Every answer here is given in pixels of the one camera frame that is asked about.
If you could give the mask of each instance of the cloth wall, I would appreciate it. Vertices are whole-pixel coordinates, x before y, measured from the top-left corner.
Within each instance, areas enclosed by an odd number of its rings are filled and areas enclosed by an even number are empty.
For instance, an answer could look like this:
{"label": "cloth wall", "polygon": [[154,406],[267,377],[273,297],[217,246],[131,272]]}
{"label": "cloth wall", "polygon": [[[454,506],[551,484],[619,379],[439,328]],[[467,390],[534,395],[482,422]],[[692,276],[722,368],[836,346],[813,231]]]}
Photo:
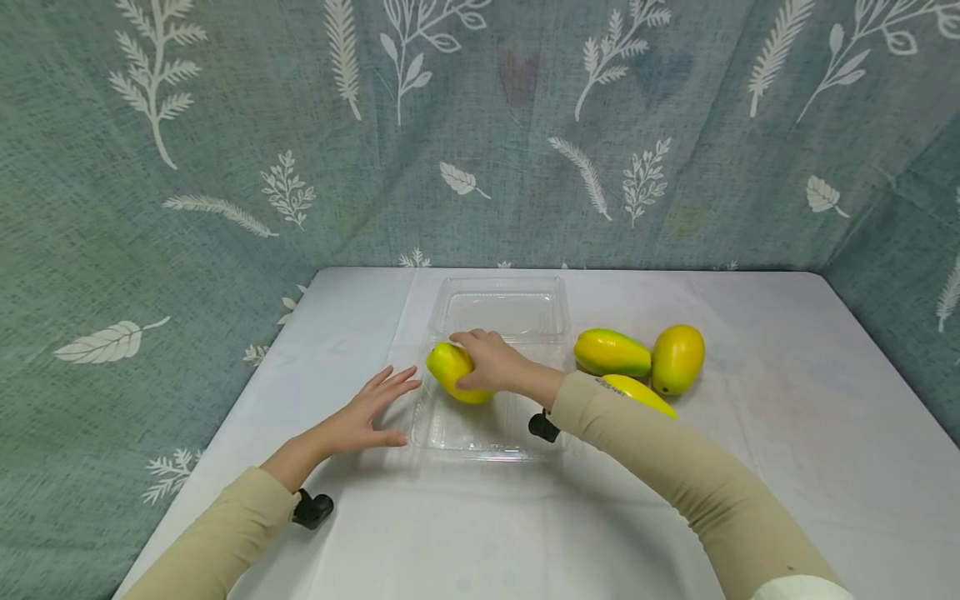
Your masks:
{"label": "cloth wall", "polygon": [[109,594],[331,265],[826,273],[960,439],[960,2],[12,0],[0,40],[0,596]]}

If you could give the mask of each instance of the table surface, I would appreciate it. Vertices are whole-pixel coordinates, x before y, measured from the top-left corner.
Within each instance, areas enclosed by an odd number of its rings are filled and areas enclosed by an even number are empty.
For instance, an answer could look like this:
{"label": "table surface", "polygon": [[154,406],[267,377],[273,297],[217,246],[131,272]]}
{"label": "table surface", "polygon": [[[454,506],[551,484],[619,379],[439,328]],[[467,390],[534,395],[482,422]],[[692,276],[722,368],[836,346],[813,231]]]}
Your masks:
{"label": "table surface", "polygon": [[[314,278],[118,595],[244,468],[385,363],[419,362],[452,276],[560,276],[574,332],[652,344],[694,324],[708,358],[681,420],[763,478],[857,597],[956,597],[960,452],[819,276],[346,268]],[[385,423],[409,426],[413,403]],[[289,527],[230,598],[722,598],[677,513],[579,441],[538,464],[370,450],[305,487],[334,517]]]}

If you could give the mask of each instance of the clear plastic container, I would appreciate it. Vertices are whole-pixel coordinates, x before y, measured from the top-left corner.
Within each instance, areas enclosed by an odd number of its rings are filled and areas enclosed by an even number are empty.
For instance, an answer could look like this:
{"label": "clear plastic container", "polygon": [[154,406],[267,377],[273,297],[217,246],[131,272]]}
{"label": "clear plastic container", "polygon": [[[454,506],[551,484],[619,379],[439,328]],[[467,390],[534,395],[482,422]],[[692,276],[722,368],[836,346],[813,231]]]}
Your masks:
{"label": "clear plastic container", "polygon": [[[455,331],[494,330],[521,354],[557,369],[572,368],[569,314],[558,277],[456,278],[441,286],[423,341],[420,364]],[[537,461],[563,452],[565,434],[554,443],[532,435],[530,418],[541,408],[523,396],[499,393],[485,404],[451,397],[424,369],[414,409],[413,444],[484,461]]]}

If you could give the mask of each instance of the yellow papaya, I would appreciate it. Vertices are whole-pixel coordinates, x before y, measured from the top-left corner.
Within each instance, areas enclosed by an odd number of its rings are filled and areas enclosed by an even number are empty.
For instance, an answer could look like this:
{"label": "yellow papaya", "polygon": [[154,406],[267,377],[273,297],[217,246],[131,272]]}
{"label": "yellow papaya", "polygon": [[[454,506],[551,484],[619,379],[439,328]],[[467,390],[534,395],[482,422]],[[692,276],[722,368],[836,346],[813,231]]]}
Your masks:
{"label": "yellow papaya", "polygon": [[706,353],[704,336],[695,327],[667,327],[654,344],[654,389],[665,396],[686,392],[700,374]]}
{"label": "yellow papaya", "polygon": [[588,329],[581,333],[573,355],[581,367],[595,375],[616,373],[645,377],[650,372],[650,350],[611,329]]}
{"label": "yellow papaya", "polygon": [[655,411],[664,413],[667,417],[676,419],[677,411],[673,410],[673,407],[663,401],[663,398],[657,396],[653,390],[643,385],[636,379],[626,377],[624,375],[604,375],[603,380],[614,386],[620,392],[623,392],[628,397],[633,398],[640,404],[646,404]]}
{"label": "yellow papaya", "polygon": [[486,390],[458,390],[457,380],[473,372],[473,360],[459,346],[442,342],[426,357],[426,368],[448,394],[466,404],[483,404],[493,397]]}

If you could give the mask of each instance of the long-sleeve shirt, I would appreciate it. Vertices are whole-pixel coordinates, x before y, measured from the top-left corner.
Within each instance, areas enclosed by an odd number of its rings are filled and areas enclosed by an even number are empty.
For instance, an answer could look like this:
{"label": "long-sleeve shirt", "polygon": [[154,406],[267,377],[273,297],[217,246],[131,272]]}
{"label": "long-sleeve shirt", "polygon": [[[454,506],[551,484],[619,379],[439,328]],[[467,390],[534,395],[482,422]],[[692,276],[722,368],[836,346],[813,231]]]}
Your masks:
{"label": "long-sleeve shirt", "polygon": [[[690,427],[572,373],[550,420],[606,452],[686,518],[729,600],[852,600],[769,489]],[[223,600],[276,541],[299,500],[250,468],[134,584],[125,600]]]}

